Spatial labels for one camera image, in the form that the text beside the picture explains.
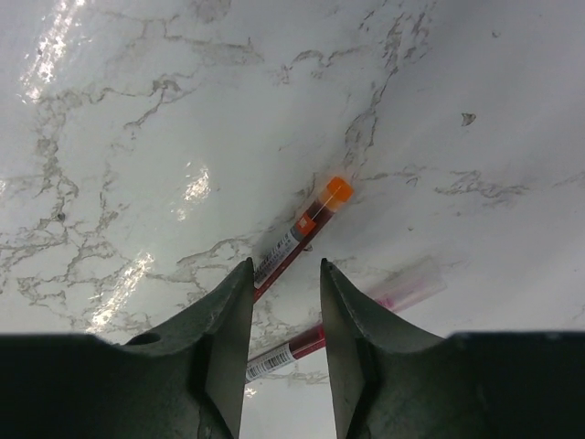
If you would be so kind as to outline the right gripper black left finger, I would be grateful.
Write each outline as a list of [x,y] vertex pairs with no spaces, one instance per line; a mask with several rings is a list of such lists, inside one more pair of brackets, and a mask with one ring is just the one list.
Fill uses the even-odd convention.
[[4,438],[235,438],[253,307],[241,262],[211,293],[124,344],[1,337]]

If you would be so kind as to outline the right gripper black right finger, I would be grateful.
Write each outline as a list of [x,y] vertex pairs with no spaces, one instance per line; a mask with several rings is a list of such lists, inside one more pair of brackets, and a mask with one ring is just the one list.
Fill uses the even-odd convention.
[[579,331],[438,337],[360,292],[329,261],[320,299],[340,438],[581,438]]

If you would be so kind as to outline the pink marker pen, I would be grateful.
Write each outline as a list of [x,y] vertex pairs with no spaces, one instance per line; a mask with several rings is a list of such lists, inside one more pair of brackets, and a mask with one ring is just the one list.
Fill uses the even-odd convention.
[[[404,311],[445,288],[440,265],[430,256],[393,273],[366,291],[366,296],[394,313]],[[301,334],[248,360],[246,382],[255,380],[302,359],[326,344],[322,321]]]

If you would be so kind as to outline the orange marker pen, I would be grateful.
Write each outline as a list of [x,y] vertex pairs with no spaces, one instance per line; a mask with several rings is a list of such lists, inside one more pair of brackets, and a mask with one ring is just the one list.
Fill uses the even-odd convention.
[[254,271],[255,302],[259,301],[353,194],[354,189],[343,178],[335,176],[329,180],[312,204],[261,258]]

